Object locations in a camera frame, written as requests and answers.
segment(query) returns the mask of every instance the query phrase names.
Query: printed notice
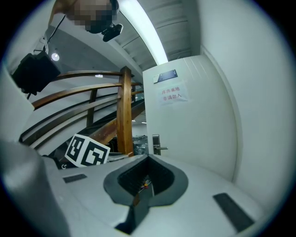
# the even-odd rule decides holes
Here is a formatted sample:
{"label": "printed notice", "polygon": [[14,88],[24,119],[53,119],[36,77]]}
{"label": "printed notice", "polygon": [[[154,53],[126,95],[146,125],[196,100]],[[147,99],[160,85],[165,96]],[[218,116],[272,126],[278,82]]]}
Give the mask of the printed notice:
{"label": "printed notice", "polygon": [[188,101],[188,92],[183,82],[157,89],[157,102],[164,106]]}

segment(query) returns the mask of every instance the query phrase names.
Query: white wall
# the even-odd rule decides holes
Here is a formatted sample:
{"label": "white wall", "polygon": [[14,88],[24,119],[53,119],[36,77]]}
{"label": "white wall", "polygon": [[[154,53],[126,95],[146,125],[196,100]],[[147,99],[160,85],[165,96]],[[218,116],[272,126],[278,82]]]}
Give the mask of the white wall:
{"label": "white wall", "polygon": [[133,137],[137,136],[147,136],[147,125],[146,124],[139,124],[132,126],[132,135]]}
{"label": "white wall", "polygon": [[17,142],[34,107],[0,64],[0,139]]}
{"label": "white wall", "polygon": [[[62,90],[71,89],[71,88],[74,88],[74,87],[86,86],[86,85],[95,85],[95,84],[102,84],[102,83],[117,83],[117,82],[118,82],[117,78],[116,79],[98,78],[98,77],[94,77],[94,76],[68,78],[68,79],[64,79],[64,80],[55,81],[55,82],[50,83],[47,87],[45,87],[45,89],[42,92],[38,93],[37,96],[31,95],[30,102],[34,102],[34,101],[36,101],[36,100],[38,100],[40,98],[43,98],[43,97],[45,97],[47,95],[50,95],[50,94],[53,94],[53,93],[56,93],[56,92],[59,92],[59,91],[62,91]],[[117,93],[117,90],[118,90],[117,87],[99,89],[98,93],[97,93],[97,96]],[[34,124],[36,124],[40,120],[48,117],[49,115],[51,115],[51,114],[53,114],[53,113],[55,113],[57,111],[60,111],[60,110],[62,110],[64,108],[67,108],[67,107],[72,106],[74,104],[83,102],[85,100],[89,100],[90,93],[91,92],[84,92],[84,93],[80,93],[80,94],[71,95],[71,96],[68,96],[66,98],[57,100],[57,101],[52,102],[52,103],[50,103],[48,105],[45,105],[44,107],[41,107],[41,108],[37,109],[30,116],[24,130],[30,128],[31,126],[33,126]],[[111,112],[116,111],[116,109],[117,109],[117,107],[116,107],[116,105],[114,105],[114,106],[110,106],[110,107],[108,107],[106,109],[103,109],[103,110],[95,113],[94,121],[97,121],[97,120],[103,118],[104,116],[110,114]],[[67,112],[69,112],[69,111],[63,112],[63,113],[59,114],[58,116],[55,116],[54,118],[51,118],[47,122],[41,124],[36,129],[34,129],[30,133],[28,133],[24,137],[24,139],[26,139],[29,135],[31,135],[37,129],[40,129],[45,124],[49,123],[50,121],[54,120],[55,118],[65,114]],[[53,130],[51,130],[50,132],[48,132],[47,134],[42,136],[40,139],[38,139],[34,144],[32,144],[31,147],[35,147],[36,145],[38,145],[41,141],[43,141],[50,134],[52,134],[53,132],[58,130],[60,127],[63,127],[64,125],[70,123],[71,121],[73,121],[73,120],[75,120],[77,118],[80,118],[80,117],[82,117],[82,116],[84,116],[86,114],[87,114],[87,112],[81,113],[81,114],[67,120],[66,122],[62,123],[61,125],[57,126]],[[52,137],[49,141],[47,141],[44,145],[42,145],[38,149],[39,153],[41,155],[48,155],[54,149],[56,149],[59,145],[61,145],[63,142],[65,142],[67,139],[69,139],[75,133],[81,131],[85,127],[86,127],[86,118],[84,118],[81,121],[69,126],[68,128],[62,130],[57,135]]]}
{"label": "white wall", "polygon": [[[175,69],[178,77],[153,83],[153,77]],[[163,156],[211,170],[231,181],[236,160],[236,126],[224,83],[207,56],[167,62],[143,72],[149,152],[152,135],[160,135]],[[182,82],[188,101],[161,106],[157,90]]]}
{"label": "white wall", "polygon": [[238,131],[234,183],[266,209],[295,167],[295,67],[278,29],[250,1],[197,0],[202,46],[225,74]]}

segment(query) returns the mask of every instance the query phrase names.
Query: white door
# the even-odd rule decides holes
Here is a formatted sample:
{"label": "white door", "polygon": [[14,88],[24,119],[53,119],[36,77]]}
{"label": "white door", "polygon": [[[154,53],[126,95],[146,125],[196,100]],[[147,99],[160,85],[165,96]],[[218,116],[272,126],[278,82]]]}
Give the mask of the white door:
{"label": "white door", "polygon": [[[154,83],[158,75],[171,70],[178,77]],[[231,180],[237,152],[234,112],[208,57],[156,66],[143,72],[143,81],[150,154],[154,153],[152,136],[159,134],[161,147],[167,147],[161,150],[162,156],[202,166]],[[172,93],[167,92],[178,87],[182,90],[179,96],[188,95],[187,101],[170,97],[168,102]]]}

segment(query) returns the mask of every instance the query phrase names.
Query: railing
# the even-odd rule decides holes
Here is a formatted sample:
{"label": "railing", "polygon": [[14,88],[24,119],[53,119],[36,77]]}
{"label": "railing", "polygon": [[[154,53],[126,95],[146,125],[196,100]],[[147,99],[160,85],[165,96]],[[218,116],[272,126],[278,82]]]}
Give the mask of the railing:
{"label": "railing", "polygon": [[[99,128],[97,131],[91,134],[90,137],[102,144],[107,144],[110,140],[112,140],[117,135],[118,151],[123,154],[133,155],[131,121],[145,109],[145,105],[144,103],[141,103],[135,106],[133,109],[131,109],[131,101],[132,100],[135,101],[135,95],[139,93],[143,93],[143,91],[135,91],[136,86],[139,86],[141,84],[131,82],[132,74],[129,68],[124,67],[121,69],[120,72],[105,72],[105,71],[69,72],[66,74],[59,75],[53,81],[63,80],[66,78],[80,77],[80,76],[95,76],[97,74],[107,75],[107,76],[119,76],[119,82],[90,85],[90,86],[76,87],[69,90],[63,90],[33,102],[32,104],[35,107],[35,110],[37,110],[56,100],[59,100],[74,94],[91,91],[91,96],[89,100],[86,100],[76,105],[65,108],[41,120],[40,122],[36,123],[34,126],[29,128],[28,130],[26,130],[21,135],[21,138],[22,138],[21,140],[23,140],[23,137],[25,137],[32,130],[36,129],[38,126],[40,126],[42,123],[45,123],[49,119],[52,119],[53,117],[56,117],[59,114],[66,112],[67,110],[73,109],[76,106],[80,106],[82,104],[89,102],[88,104],[84,106],[80,106],[77,109],[73,109],[55,118],[54,120],[47,123],[45,126],[37,129],[35,132],[30,134],[26,139],[23,140],[23,143],[30,146],[33,143],[35,143],[37,140],[39,140],[42,136],[50,132],[52,129],[56,128],[58,125],[73,118],[74,116],[77,116],[87,111],[87,115],[82,116],[74,121],[71,121],[70,123],[66,124],[62,128],[56,130],[55,132],[52,132],[49,136],[47,136],[40,143],[38,143],[38,145],[34,147],[35,149],[37,149],[40,146],[42,146],[45,142],[47,142],[49,139],[52,139],[57,133],[61,132],[66,127],[84,118],[86,118],[86,127],[91,126],[93,124],[93,117],[95,112],[98,112],[108,106],[117,104],[116,119],[112,120],[111,122],[107,123],[103,127]],[[118,93],[97,97],[97,91],[99,89],[111,88],[111,87],[118,87]]]}

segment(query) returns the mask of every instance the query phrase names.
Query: light fixture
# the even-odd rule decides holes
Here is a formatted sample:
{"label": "light fixture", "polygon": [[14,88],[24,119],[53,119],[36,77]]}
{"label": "light fixture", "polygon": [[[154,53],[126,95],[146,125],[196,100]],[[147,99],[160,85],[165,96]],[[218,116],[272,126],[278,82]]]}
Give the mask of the light fixture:
{"label": "light fixture", "polygon": [[60,56],[57,53],[53,53],[51,55],[52,60],[54,61],[59,61],[60,60]]}
{"label": "light fixture", "polygon": [[121,13],[138,32],[157,65],[168,62],[159,36],[137,0],[118,0]]}

